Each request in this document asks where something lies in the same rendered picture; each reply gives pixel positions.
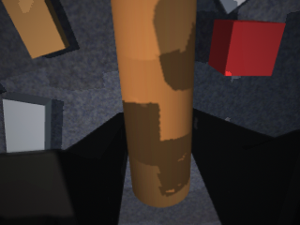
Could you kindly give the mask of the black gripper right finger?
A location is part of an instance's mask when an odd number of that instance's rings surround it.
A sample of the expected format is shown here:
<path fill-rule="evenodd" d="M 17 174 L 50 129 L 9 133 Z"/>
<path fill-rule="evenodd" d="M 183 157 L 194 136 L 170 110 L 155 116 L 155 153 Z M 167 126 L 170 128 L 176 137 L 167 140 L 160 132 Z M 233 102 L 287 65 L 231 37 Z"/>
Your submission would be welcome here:
<path fill-rule="evenodd" d="M 292 225 L 300 129 L 276 138 L 193 108 L 191 153 L 222 225 Z"/>

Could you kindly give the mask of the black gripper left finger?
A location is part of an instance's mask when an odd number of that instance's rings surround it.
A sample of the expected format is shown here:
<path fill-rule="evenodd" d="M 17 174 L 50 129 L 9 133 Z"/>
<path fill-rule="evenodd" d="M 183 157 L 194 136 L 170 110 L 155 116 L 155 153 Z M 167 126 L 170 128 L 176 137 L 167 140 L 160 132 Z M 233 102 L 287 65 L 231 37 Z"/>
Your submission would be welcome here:
<path fill-rule="evenodd" d="M 123 112 L 66 150 L 0 154 L 0 218 L 118 225 L 127 162 Z"/>

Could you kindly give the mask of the tan wooden stick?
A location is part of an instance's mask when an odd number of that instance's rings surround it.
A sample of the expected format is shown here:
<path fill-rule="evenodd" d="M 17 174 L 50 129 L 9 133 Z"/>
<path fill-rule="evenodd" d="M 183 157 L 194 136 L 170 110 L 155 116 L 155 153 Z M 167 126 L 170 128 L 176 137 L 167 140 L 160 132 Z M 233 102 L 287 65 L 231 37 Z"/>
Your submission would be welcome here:
<path fill-rule="evenodd" d="M 32 58 L 69 46 L 51 0 L 2 1 Z"/>

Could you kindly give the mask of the red cube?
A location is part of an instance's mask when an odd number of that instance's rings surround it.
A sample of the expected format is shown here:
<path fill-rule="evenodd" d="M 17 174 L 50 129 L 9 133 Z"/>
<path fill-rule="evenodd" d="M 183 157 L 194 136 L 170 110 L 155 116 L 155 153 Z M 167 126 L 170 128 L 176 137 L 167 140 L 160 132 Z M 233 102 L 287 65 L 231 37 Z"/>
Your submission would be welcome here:
<path fill-rule="evenodd" d="M 271 76 L 285 25 L 215 19 L 208 65 L 224 76 Z"/>

